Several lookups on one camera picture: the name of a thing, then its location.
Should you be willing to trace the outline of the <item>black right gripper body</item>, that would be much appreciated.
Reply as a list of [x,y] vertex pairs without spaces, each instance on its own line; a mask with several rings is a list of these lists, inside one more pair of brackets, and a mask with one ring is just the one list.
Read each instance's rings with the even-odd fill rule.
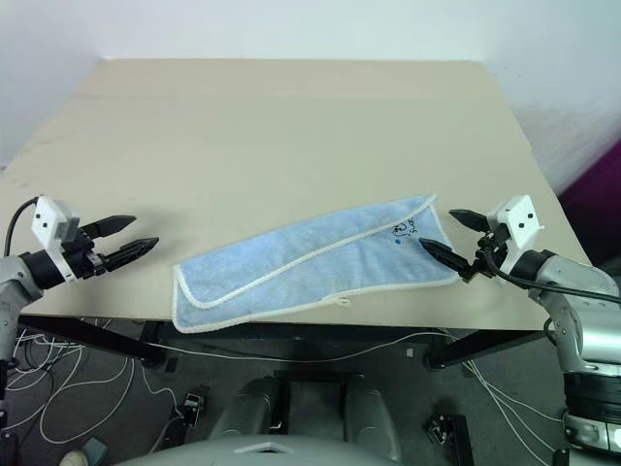
[[487,220],[467,220],[464,225],[483,236],[478,240],[478,249],[472,264],[468,263],[460,277],[469,283],[476,275],[494,278],[507,257],[508,229],[504,223],[491,227]]

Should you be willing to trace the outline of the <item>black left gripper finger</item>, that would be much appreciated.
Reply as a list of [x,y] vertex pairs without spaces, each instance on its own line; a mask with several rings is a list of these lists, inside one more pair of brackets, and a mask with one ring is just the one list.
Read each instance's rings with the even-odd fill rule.
[[140,259],[149,253],[158,242],[158,237],[138,239],[123,245],[111,254],[100,254],[99,257],[105,271],[112,272]]
[[130,215],[108,216],[81,227],[81,230],[91,239],[105,238],[118,233],[137,218]]

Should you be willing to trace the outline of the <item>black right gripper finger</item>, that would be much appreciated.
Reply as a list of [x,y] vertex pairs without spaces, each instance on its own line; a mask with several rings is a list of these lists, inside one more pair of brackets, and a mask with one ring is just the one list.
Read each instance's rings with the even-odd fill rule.
[[465,257],[455,253],[451,247],[428,238],[420,238],[419,243],[438,262],[455,271],[461,278],[470,276],[471,264]]
[[472,231],[487,231],[487,216],[467,209],[453,209],[448,212],[453,218]]

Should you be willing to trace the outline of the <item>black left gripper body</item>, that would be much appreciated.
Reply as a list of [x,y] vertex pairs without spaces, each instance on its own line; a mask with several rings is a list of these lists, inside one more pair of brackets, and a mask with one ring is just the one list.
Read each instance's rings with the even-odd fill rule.
[[94,240],[100,237],[101,227],[90,223],[80,227],[72,241],[61,244],[62,255],[77,279],[87,280],[106,272],[103,259],[94,251]]

